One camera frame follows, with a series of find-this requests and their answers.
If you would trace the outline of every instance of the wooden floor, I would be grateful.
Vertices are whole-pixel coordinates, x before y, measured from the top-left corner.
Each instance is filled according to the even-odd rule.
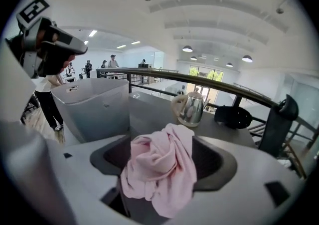
[[[41,107],[27,114],[25,125],[34,128],[47,139],[55,140],[60,144],[64,144],[65,142],[63,129],[60,132],[55,132],[46,121]]]

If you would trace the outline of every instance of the curved ceiling beam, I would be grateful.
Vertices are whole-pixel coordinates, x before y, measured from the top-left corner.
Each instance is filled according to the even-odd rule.
[[[272,17],[269,13],[234,0],[166,0],[158,4],[154,4],[149,8],[150,13],[154,13],[162,9],[191,5],[219,6],[238,10],[265,21],[283,33],[286,33],[288,30],[288,27],[285,24]]]
[[[192,36],[174,35],[173,38],[174,38],[174,40],[194,40],[194,41],[221,43],[224,45],[231,46],[233,48],[238,48],[238,49],[242,49],[244,51],[248,51],[250,53],[254,52],[254,49],[252,47],[248,47],[248,46],[242,45],[240,43],[237,43],[235,41],[222,39],[222,38],[207,38],[205,36],[198,36],[198,35],[192,35]]]
[[[188,23],[186,21],[175,21],[175,22],[165,23],[165,29],[180,28],[180,27],[214,28],[214,29],[230,31],[236,34],[243,35],[245,37],[256,40],[264,45],[267,45],[267,42],[268,42],[268,38],[263,37],[255,32],[247,33],[246,29],[243,29],[231,24],[223,23],[223,22],[190,20],[188,21]]]

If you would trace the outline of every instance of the person wearing cap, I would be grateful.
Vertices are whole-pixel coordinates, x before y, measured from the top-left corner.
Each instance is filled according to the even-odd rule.
[[[115,57],[116,57],[115,55],[111,55],[111,60],[109,61],[108,68],[117,68],[117,67],[119,67],[119,64],[114,59]]]
[[[106,60],[103,61],[102,65],[101,65],[101,69],[105,68],[105,64],[106,64]]]

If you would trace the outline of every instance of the stainless steel kettle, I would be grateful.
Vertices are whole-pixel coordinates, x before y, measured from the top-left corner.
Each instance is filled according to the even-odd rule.
[[[187,127],[196,127],[200,123],[205,106],[200,93],[194,91],[187,95],[178,95],[171,101],[173,113],[177,116],[178,121]]]

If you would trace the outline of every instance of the crumpled pink towel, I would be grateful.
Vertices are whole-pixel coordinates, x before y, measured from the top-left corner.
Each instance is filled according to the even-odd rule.
[[[191,200],[197,181],[191,158],[193,135],[183,125],[167,124],[160,132],[135,138],[121,174],[125,196],[145,198],[159,215],[174,217]]]

